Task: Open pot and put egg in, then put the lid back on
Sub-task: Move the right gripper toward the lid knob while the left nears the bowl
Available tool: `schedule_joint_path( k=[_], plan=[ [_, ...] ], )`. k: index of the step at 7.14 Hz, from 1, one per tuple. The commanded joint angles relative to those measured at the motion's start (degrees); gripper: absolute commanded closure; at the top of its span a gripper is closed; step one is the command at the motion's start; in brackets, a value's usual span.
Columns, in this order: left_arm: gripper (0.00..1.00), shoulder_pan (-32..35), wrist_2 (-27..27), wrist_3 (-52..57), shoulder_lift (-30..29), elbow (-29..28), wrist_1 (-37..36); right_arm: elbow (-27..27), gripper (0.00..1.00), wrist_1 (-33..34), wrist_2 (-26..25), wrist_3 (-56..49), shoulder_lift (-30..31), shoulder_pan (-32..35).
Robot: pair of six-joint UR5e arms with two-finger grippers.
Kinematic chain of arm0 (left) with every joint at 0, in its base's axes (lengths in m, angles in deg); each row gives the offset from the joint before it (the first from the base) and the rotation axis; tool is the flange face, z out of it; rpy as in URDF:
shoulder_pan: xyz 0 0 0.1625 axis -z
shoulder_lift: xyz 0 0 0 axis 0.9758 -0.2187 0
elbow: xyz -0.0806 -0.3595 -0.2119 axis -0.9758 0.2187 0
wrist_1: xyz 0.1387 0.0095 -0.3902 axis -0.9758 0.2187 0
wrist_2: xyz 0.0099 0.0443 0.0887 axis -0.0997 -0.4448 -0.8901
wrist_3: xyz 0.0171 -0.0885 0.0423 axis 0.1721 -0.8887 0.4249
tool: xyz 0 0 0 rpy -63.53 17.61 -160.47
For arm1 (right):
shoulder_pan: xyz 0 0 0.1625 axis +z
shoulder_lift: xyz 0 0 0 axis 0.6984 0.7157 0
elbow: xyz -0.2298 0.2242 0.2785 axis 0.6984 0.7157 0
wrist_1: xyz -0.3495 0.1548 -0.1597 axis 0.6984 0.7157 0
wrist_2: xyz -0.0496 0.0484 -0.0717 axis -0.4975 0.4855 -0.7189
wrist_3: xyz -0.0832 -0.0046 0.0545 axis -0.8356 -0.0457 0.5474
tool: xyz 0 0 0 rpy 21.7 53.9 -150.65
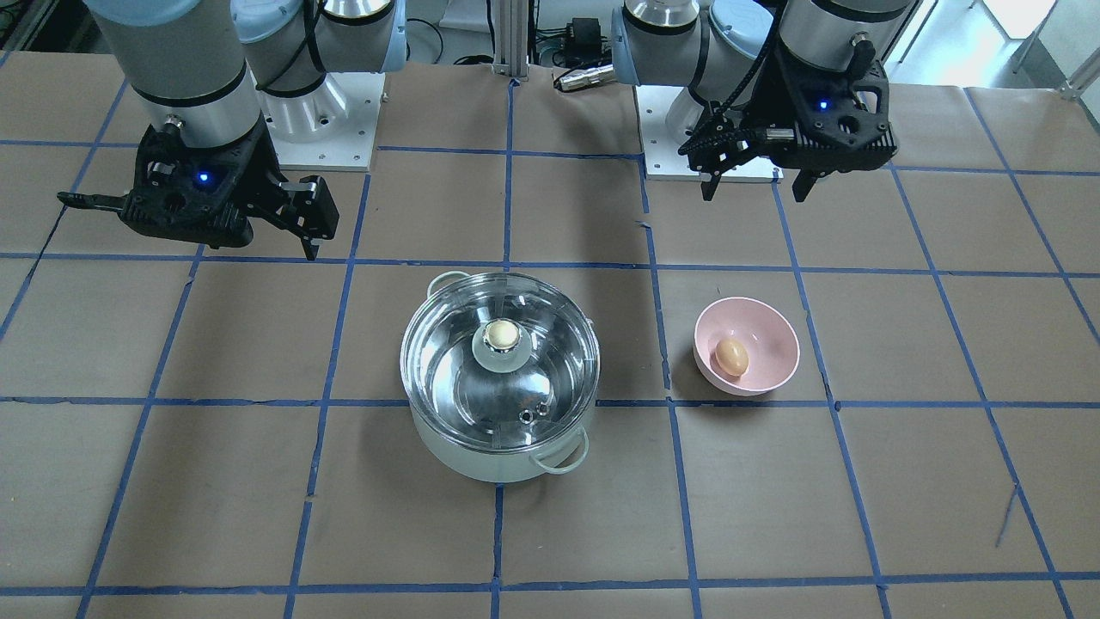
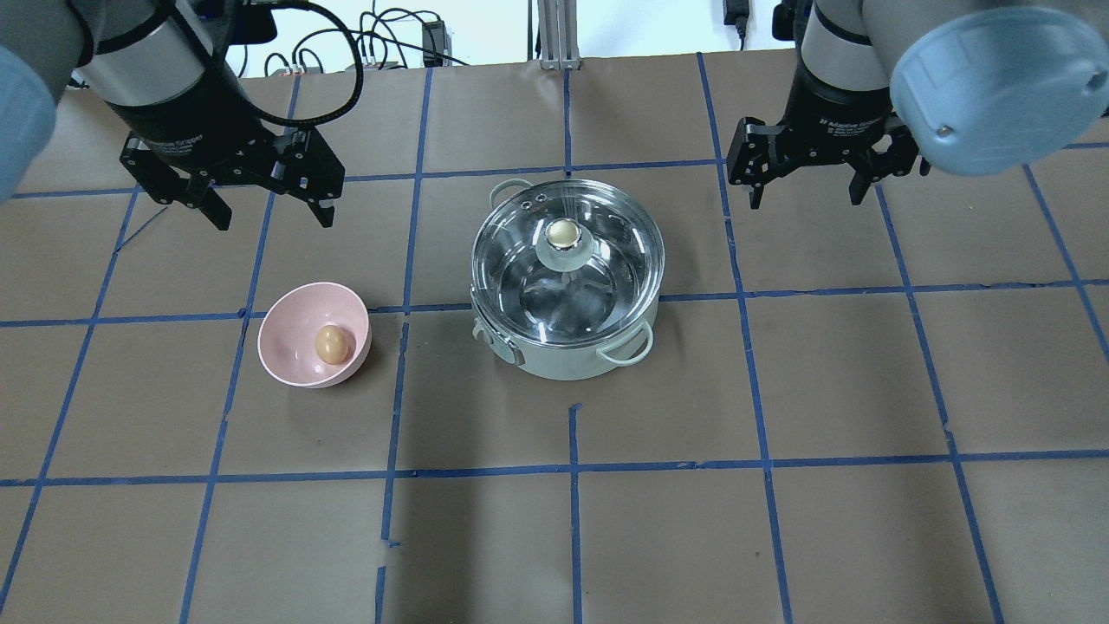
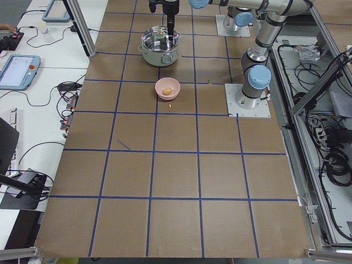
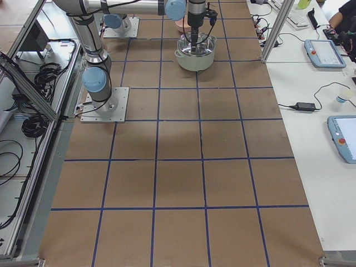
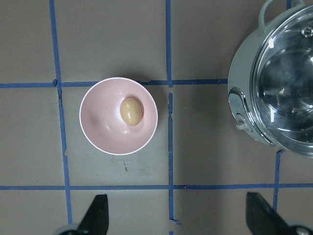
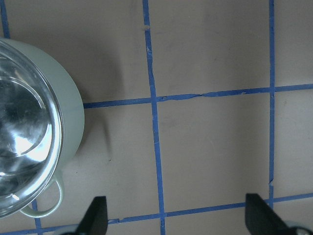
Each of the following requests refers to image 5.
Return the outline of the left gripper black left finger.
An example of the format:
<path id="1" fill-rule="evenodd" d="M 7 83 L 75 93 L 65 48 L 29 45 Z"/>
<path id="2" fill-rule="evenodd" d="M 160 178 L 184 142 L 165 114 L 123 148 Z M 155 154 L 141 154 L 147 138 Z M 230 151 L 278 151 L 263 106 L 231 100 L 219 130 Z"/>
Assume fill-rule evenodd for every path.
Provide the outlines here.
<path id="1" fill-rule="evenodd" d="M 79 224 L 58 228 L 55 235 L 106 235 L 109 229 L 109 205 L 106 194 L 96 195 Z"/>

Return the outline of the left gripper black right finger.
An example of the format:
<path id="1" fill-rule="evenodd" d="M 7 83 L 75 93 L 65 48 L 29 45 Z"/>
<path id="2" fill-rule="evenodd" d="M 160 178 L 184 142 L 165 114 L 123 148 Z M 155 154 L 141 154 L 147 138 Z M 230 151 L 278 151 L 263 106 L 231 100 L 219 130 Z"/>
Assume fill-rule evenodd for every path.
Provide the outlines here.
<path id="1" fill-rule="evenodd" d="M 311 235 L 300 223 L 285 221 L 257 192 L 246 194 L 246 224 L 253 235 Z"/>

